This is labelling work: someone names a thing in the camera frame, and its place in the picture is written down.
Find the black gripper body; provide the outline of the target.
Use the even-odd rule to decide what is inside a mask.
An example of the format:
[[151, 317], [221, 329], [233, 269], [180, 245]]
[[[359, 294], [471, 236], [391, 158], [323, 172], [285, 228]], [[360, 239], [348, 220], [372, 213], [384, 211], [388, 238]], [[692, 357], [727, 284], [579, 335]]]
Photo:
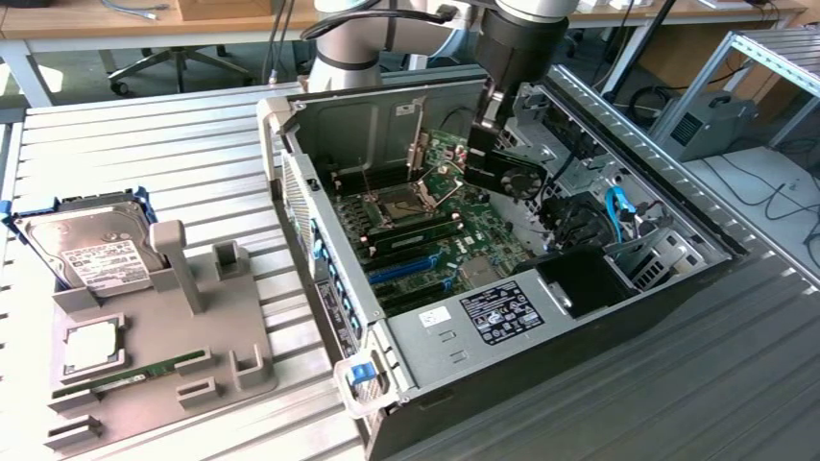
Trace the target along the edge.
[[555, 22], [532, 22], [501, 11], [484, 11], [476, 62], [497, 91], [515, 92], [523, 83], [544, 75], [568, 26], [567, 17]]

